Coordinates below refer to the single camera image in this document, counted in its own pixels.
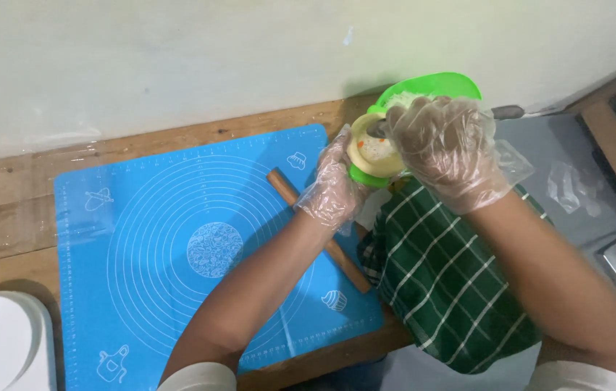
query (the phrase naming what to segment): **printed illustration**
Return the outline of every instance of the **printed illustration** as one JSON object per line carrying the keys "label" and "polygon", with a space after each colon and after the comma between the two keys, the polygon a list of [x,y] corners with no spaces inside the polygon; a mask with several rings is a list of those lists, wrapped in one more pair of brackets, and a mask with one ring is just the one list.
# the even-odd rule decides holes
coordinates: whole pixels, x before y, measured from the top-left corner
{"label": "printed illustration", "polygon": [[98,209],[103,206],[106,202],[114,201],[112,198],[110,198],[110,190],[107,187],[101,189],[97,193],[93,193],[92,191],[86,191],[86,195],[88,196],[88,200],[86,201],[85,206],[87,211],[94,211],[95,209]]}
{"label": "printed illustration", "polygon": [[122,345],[120,350],[113,355],[107,354],[105,351],[100,352],[100,365],[98,365],[98,375],[108,383],[116,378],[122,378],[127,374],[127,370],[122,367],[122,360],[129,354],[129,346]]}
{"label": "printed illustration", "polygon": [[243,258],[243,238],[226,223],[205,224],[192,234],[187,259],[200,276],[220,278]]}
{"label": "printed illustration", "polygon": [[299,170],[303,170],[306,167],[306,156],[301,152],[296,152],[295,154],[287,157],[286,161],[291,165],[291,167]]}
{"label": "printed illustration", "polygon": [[322,298],[322,302],[325,303],[330,310],[341,312],[347,306],[347,297],[340,291],[329,291]]}

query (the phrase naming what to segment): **green checkered towel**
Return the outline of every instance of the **green checkered towel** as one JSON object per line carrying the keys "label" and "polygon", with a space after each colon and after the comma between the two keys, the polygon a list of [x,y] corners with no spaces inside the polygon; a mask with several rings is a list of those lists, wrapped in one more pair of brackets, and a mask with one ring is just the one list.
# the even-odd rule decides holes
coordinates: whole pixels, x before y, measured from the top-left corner
{"label": "green checkered towel", "polygon": [[[514,190],[546,218],[522,187]],[[416,345],[455,371],[483,372],[541,338],[489,247],[414,178],[382,207],[358,254]]]}

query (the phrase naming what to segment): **clear plastic glove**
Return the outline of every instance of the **clear plastic glove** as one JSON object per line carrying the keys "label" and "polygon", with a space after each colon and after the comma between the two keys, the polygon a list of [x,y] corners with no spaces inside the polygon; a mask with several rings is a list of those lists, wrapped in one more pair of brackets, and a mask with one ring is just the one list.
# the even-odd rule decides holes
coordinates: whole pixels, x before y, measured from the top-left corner
{"label": "clear plastic glove", "polygon": [[387,137],[412,174],[456,214],[511,190],[494,153],[494,117],[477,100],[421,97],[387,112]]}
{"label": "clear plastic glove", "polygon": [[[303,190],[294,205],[334,231],[354,219],[370,193],[368,187],[349,178],[346,148],[350,138],[349,125],[344,125],[322,150],[315,182]],[[348,227],[342,233],[348,234]]]}

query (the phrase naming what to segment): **blue silicone baking mat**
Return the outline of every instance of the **blue silicone baking mat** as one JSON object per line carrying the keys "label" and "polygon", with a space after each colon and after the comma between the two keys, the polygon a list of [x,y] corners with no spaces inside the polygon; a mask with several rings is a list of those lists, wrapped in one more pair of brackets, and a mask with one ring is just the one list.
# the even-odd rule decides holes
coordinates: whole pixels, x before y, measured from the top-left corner
{"label": "blue silicone baking mat", "polygon": [[[278,167],[303,190],[326,144],[308,125],[55,178],[67,389],[155,390],[204,298],[293,213],[265,176]],[[337,239],[356,259],[356,235]],[[240,372],[381,325],[373,290],[360,294],[323,252]]]}

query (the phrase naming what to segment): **wooden rolling pin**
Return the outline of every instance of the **wooden rolling pin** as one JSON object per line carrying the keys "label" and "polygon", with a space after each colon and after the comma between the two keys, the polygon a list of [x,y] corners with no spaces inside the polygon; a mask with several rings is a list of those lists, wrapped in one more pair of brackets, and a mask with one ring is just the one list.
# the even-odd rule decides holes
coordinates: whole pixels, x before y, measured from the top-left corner
{"label": "wooden rolling pin", "polygon": [[[267,174],[267,180],[272,184],[274,189],[278,192],[281,198],[286,201],[287,204],[293,206],[293,204],[296,203],[298,200],[298,195],[293,188],[286,183],[276,168]],[[330,239],[324,249],[327,250],[327,253],[330,254],[330,257],[332,257],[334,262],[339,265],[344,274],[347,275],[347,278],[354,284],[356,289],[358,289],[361,293],[365,293],[368,289],[370,289],[370,282],[365,279],[365,276],[361,270],[359,270],[356,264],[349,259],[347,254],[344,253],[344,250],[339,247],[334,239]]]}

